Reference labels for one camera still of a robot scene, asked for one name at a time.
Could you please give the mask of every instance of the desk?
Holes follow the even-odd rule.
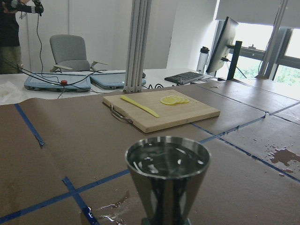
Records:
[[[197,140],[212,155],[192,224],[298,225],[300,162],[273,163],[271,153],[286,147],[300,156],[300,123],[285,115],[293,107],[299,114],[299,100],[233,81],[144,91],[169,89],[220,116],[145,134],[102,104],[119,92],[32,98],[18,106],[45,142],[41,148],[16,106],[0,106],[0,224],[92,224],[84,207],[101,225],[140,224],[145,213],[125,151],[139,139],[171,135]]]
[[[151,84],[154,88],[156,84],[161,84],[163,87],[171,87],[175,85],[172,82],[165,81],[164,78],[168,76],[172,76],[175,74],[184,73],[187,71],[192,71],[187,68],[176,68],[176,69],[146,69],[144,73],[146,74],[146,81],[145,87],[149,87]],[[57,99],[60,96],[60,92],[51,92],[51,91],[32,91],[27,90],[24,88],[24,82],[27,79],[26,74],[4,74],[0,75],[0,85],[4,85],[7,81],[11,82],[13,85],[16,86],[16,90],[18,91],[17,96],[13,99],[8,99],[5,102],[1,101],[0,98],[0,105],[6,104],[14,104],[22,102],[29,98],[42,98],[42,99]],[[95,85],[91,85],[91,90],[89,92],[64,92],[60,98],[72,98],[72,97],[79,97],[79,96],[89,96],[89,95],[96,95],[99,93],[109,93],[113,91],[123,91],[122,89],[115,89],[115,90],[104,90],[99,88]]]

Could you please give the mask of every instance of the cable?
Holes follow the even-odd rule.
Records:
[[[20,17],[19,17],[19,19],[23,19],[25,16],[27,15],[27,13],[25,12],[24,14],[23,14],[23,12],[21,12],[21,15],[20,15]]]
[[[10,62],[10,61],[7,60],[6,58],[3,58],[3,59],[0,59],[0,60],[2,60],[3,62],[9,64],[9,65],[10,65],[11,67],[13,67],[13,68],[18,68],[18,69],[20,69],[20,71],[21,71],[22,73],[24,73],[24,74],[26,74],[26,75],[28,75],[28,76],[31,76],[31,77],[33,77],[33,78],[36,78],[36,79],[38,79],[38,80],[40,80],[40,81],[44,81],[44,82],[46,82],[46,83],[50,83],[50,84],[53,84],[53,85],[63,86],[59,81],[56,82],[56,81],[48,80],[48,79],[46,79],[45,76],[39,76],[37,73],[33,73],[33,72],[29,71],[29,70],[26,70],[26,69],[24,69],[24,68],[19,67],[17,64],[14,64],[14,63]],[[36,76],[32,76],[31,74],[25,73],[23,70],[25,70],[26,72],[32,73],[32,74],[34,74],[34,75],[36,75]],[[64,86],[71,86],[71,85],[80,83],[80,82],[84,81],[84,80],[87,79],[90,75],[92,75],[92,74],[94,74],[94,73],[97,73],[97,71],[93,71],[92,73],[90,73],[90,74],[88,74],[87,76],[85,76],[83,79],[81,79],[81,80],[79,80],[79,81],[76,81],[76,82],[74,82],[74,83],[66,84],[66,85],[64,85]]]
[[[41,44],[41,48],[40,48],[40,51],[39,51],[39,59],[40,59],[40,61],[41,61],[41,65],[42,65],[41,76],[42,76],[42,77],[46,77],[46,78],[56,78],[56,79],[57,79],[57,82],[60,83],[60,81],[59,81],[59,79],[58,79],[57,76],[44,76],[44,75],[43,75],[43,70],[44,70],[44,65],[43,65],[43,61],[42,61],[42,49],[43,49],[43,44],[42,44],[41,38],[40,38],[40,36],[39,36],[39,34],[38,34],[39,17],[40,17],[40,15],[38,14],[38,15],[37,15],[37,37],[38,37],[38,40],[39,40],[39,42],[40,42],[40,44]]]
[[[87,89],[84,89],[84,88],[81,88],[81,87],[77,87],[77,86],[75,86],[75,85],[72,85],[73,87],[76,87],[76,88],[79,88],[79,89],[81,89],[81,90],[86,90],[86,91],[90,91],[90,92],[94,92],[94,93],[97,93],[97,94],[106,94],[107,92],[98,92],[98,91],[94,91],[94,90],[92,90],[92,89],[90,89],[90,90],[87,90]]]
[[[261,60],[261,62],[260,62],[259,65],[258,65],[258,73],[257,73],[257,74],[259,74],[259,71],[261,70],[261,64],[262,64],[263,58],[264,58],[264,56],[265,56],[265,54],[266,54],[266,50],[267,50],[267,48],[268,48],[269,41],[268,41],[267,46],[266,46],[266,48],[265,48],[265,50],[264,50],[264,53],[263,53],[263,56],[262,56],[262,60]]]
[[[64,90],[61,92],[61,94],[57,97],[57,99],[59,99],[60,98],[60,96],[63,94],[63,93],[65,93],[65,91],[66,91],[66,88],[65,88],[65,86],[63,86],[63,88],[64,88]]]
[[[245,78],[247,78],[247,77],[244,75],[244,73],[243,73],[238,67],[236,67],[236,68],[240,71],[241,74],[243,74],[243,76],[244,76]]]
[[[146,87],[146,86],[142,85],[142,87],[144,87],[144,88],[146,88],[146,89],[153,89],[153,86],[152,86],[152,84],[149,84],[149,86],[148,86],[148,87]],[[163,88],[163,85],[161,85],[161,84],[157,83],[157,84],[155,85],[155,87],[154,87],[154,88]]]

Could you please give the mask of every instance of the metal handle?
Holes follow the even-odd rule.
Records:
[[[124,117],[124,116],[121,116],[121,114],[119,114],[117,111],[115,111],[113,109],[113,105],[111,105],[111,112],[117,116],[118,118],[122,119],[122,120],[126,120],[128,123],[133,123],[133,119],[131,118],[127,118],[127,117]]]

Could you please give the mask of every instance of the keyboard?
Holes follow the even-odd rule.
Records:
[[[204,75],[195,72],[186,72],[174,76],[165,77],[165,80],[182,85],[182,84],[190,83],[192,81],[199,80],[204,77],[205,77]]]

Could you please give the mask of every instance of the white wall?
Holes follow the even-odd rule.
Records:
[[[215,31],[217,0],[180,0],[177,5],[167,68],[196,70],[200,49],[209,49]]]
[[[166,68],[177,1],[152,1],[145,68]],[[43,45],[44,72],[54,64],[49,43],[54,34],[82,36],[88,60],[109,63],[97,69],[126,68],[132,0],[45,0],[42,3],[45,11],[39,18],[38,33]],[[18,19],[24,68],[34,72],[42,68],[37,21],[37,14]]]

